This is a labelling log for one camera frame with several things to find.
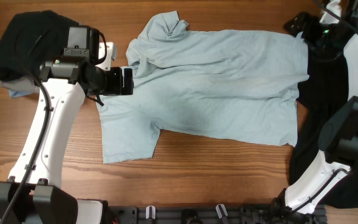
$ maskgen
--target wooden surface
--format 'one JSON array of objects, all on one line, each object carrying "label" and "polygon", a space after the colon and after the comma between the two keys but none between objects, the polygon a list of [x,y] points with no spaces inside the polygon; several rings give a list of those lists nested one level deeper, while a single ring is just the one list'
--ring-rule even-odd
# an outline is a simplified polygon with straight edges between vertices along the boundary
[{"label": "wooden surface", "polygon": [[[284,32],[283,23],[300,11],[318,13],[309,0],[16,2],[24,3],[0,4],[0,38],[14,14],[52,9],[101,30],[107,41],[118,46],[117,66],[126,65],[129,42],[160,12],[177,10],[180,18],[190,23],[191,30],[275,32]],[[0,180],[6,180],[22,150],[36,105],[36,96],[10,99],[7,90],[0,88]],[[305,114],[306,110],[299,107],[300,123]],[[110,205],[269,203],[288,186],[290,154],[289,146],[246,144],[162,131],[153,159],[103,165],[98,111],[95,103],[86,101],[67,145],[62,189],[77,198],[106,199]],[[358,209],[328,208],[328,213],[330,224],[358,223]]]}]

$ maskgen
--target tabletop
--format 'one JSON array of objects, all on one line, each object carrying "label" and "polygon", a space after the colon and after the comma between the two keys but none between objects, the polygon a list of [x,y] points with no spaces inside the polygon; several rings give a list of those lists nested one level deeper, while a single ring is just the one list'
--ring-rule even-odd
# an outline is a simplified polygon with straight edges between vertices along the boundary
[{"label": "tabletop", "polygon": [[[114,66],[127,65],[125,51],[149,19],[178,11],[190,30],[269,30],[300,11],[318,14],[311,0],[142,1],[0,0],[0,38],[14,14],[51,9],[102,31],[118,46]],[[9,98],[0,88],[0,180],[7,179],[28,135],[37,95]],[[298,123],[307,110],[299,105]],[[62,189],[76,198],[144,207],[269,203],[288,187],[290,146],[264,146],[162,131],[153,159],[103,164],[95,102],[86,100],[71,130],[63,162]],[[358,208],[328,207],[328,220],[358,223]]]}]

